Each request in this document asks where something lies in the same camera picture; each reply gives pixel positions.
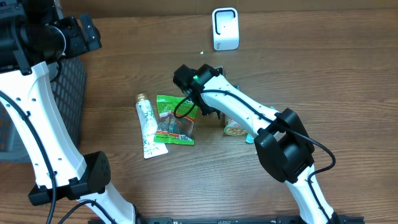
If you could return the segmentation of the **green snack bag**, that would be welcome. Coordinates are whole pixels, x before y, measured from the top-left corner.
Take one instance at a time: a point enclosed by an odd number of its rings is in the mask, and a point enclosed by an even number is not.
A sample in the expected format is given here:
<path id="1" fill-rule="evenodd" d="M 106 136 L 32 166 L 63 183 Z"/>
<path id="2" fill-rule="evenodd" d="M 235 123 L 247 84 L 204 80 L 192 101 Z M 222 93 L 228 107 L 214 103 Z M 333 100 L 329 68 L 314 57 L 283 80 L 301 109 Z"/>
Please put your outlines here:
<path id="1" fill-rule="evenodd" d="M 184 97 L 157 95 L 159 123 L 154 141 L 193 146 L 198 107 Z"/>

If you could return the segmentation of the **green instant noodle cup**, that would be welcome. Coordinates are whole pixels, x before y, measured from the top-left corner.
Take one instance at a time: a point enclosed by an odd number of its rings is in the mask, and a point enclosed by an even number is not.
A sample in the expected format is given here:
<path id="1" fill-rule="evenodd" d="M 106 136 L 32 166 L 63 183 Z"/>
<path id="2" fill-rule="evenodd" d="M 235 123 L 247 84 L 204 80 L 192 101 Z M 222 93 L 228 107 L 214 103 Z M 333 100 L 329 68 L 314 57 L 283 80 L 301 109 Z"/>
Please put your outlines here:
<path id="1" fill-rule="evenodd" d="M 240 136 L 247 134 L 235 120 L 227 115 L 224 115 L 224 133 L 229 136 Z"/>

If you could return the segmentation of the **white tube with gold cap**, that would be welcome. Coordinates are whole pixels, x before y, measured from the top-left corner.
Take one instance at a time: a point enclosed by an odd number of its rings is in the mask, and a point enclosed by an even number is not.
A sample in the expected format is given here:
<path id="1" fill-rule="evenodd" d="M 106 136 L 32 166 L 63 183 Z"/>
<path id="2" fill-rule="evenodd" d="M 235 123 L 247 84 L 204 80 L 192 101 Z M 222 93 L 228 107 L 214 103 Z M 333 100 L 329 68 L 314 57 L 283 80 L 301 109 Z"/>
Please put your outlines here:
<path id="1" fill-rule="evenodd" d="M 167 154 L 169 151 L 166 145 L 154 141 L 158 124 L 151 102 L 143 93 L 136 96 L 136 111 L 141 126 L 144 158 L 150 159 Z"/>

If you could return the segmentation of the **teal tissue pack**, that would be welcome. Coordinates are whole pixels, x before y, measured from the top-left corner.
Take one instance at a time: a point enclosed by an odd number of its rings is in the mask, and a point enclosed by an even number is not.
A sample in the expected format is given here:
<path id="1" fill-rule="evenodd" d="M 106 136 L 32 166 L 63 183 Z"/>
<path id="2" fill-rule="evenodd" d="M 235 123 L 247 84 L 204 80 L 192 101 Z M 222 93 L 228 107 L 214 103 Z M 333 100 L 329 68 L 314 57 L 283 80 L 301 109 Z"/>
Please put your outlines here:
<path id="1" fill-rule="evenodd" d="M 254 144 L 254 138 L 249 133 L 246 135 L 246 143 Z"/>

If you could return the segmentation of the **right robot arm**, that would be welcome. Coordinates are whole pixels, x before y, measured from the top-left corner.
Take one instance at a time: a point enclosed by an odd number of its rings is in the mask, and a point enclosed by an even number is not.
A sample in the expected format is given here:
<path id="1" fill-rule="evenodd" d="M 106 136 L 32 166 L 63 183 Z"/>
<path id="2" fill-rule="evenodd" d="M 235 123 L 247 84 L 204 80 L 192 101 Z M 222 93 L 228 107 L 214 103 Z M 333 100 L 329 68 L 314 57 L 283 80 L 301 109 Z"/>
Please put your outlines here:
<path id="1" fill-rule="evenodd" d="M 315 177 L 335 165 L 335 156 L 309 137 L 297 113 L 289 108 L 279 112 L 254 101 L 207 64 L 197 70 L 182 65 L 174 71 L 173 82 L 203 115 L 223 113 L 254 138 L 261 166 L 288 186 L 302 221 L 339 223 Z"/>

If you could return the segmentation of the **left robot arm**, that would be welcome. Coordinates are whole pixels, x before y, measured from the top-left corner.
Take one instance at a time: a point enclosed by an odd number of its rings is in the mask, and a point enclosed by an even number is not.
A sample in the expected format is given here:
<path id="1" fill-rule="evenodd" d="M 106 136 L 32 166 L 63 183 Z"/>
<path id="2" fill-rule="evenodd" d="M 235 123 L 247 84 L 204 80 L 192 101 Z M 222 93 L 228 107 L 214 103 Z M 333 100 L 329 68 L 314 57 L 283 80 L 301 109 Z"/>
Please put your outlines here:
<path id="1" fill-rule="evenodd" d="M 105 153 L 79 153 L 50 85 L 51 63 L 100 48 L 100 32 L 87 14 L 64 18 L 54 1 L 2 1 L 1 103 L 34 168 L 32 205 L 54 207 L 68 198 L 88 206 L 104 223 L 143 223 L 112 184 Z"/>

